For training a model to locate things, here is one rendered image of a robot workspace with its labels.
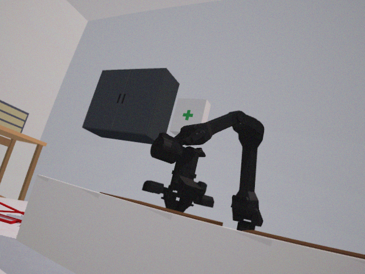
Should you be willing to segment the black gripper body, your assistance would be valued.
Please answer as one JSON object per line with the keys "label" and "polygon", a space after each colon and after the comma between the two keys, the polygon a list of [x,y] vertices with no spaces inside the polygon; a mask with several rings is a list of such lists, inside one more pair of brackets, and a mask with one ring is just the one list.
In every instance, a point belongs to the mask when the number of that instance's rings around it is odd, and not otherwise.
{"label": "black gripper body", "polygon": [[[175,166],[174,170],[172,171],[172,180],[173,178],[176,176],[176,174],[178,173],[178,171],[183,171],[183,176],[189,177],[190,174],[192,174],[192,178],[196,178],[196,174],[195,174],[195,170],[192,170],[190,168],[186,168],[186,167],[180,167],[180,166]],[[171,180],[171,182],[172,182]],[[200,196],[198,195],[196,200],[193,200],[192,198],[189,197],[183,197],[179,194],[179,192],[177,191],[176,188],[170,188],[171,184],[167,187],[164,187],[163,184],[161,183],[157,183],[157,182],[153,182],[153,181],[145,181],[144,185],[143,185],[143,191],[148,191],[151,193],[156,193],[156,194],[163,194],[164,198],[169,198],[169,199],[173,199],[176,200],[176,197],[180,198],[180,202],[184,202],[184,203],[189,203],[192,204],[192,202],[194,202],[194,204],[198,204],[201,206],[206,206],[206,207],[210,207],[213,208],[214,205],[214,200],[213,197],[211,196]],[[173,190],[177,191],[177,192],[173,192]]]}

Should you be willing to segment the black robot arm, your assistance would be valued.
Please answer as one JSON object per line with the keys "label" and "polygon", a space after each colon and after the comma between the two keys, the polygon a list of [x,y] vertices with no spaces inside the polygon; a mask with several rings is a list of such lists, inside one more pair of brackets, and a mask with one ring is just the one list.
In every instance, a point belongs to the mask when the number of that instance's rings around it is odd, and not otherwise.
{"label": "black robot arm", "polygon": [[[255,226],[261,227],[263,223],[255,193],[257,148],[264,134],[264,126],[259,120],[238,110],[205,123],[184,126],[175,137],[162,132],[151,145],[150,153],[151,157],[158,160],[170,164],[176,162],[175,166],[196,171],[198,157],[206,157],[206,155],[202,148],[191,146],[202,145],[215,133],[231,126],[238,133],[238,140],[242,146],[240,190],[232,196],[232,217],[234,221],[238,221],[237,230],[254,230]],[[181,196],[193,200],[196,200],[198,195],[204,196],[207,184],[196,183],[192,174],[186,177],[183,173],[178,171],[170,188],[176,188]]]}

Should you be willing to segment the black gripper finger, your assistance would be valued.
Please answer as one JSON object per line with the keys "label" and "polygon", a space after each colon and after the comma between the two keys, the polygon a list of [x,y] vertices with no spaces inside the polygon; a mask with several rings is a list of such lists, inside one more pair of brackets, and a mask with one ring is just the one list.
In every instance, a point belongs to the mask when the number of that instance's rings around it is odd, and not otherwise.
{"label": "black gripper finger", "polygon": [[190,206],[194,206],[193,204],[189,204],[189,203],[184,203],[184,202],[180,202],[178,201],[175,211],[178,212],[184,212],[187,208],[189,208]]}
{"label": "black gripper finger", "polygon": [[161,199],[164,199],[165,207],[167,209],[171,209],[171,210],[175,211],[178,200],[173,200],[173,199],[164,198],[164,197],[161,197]]}

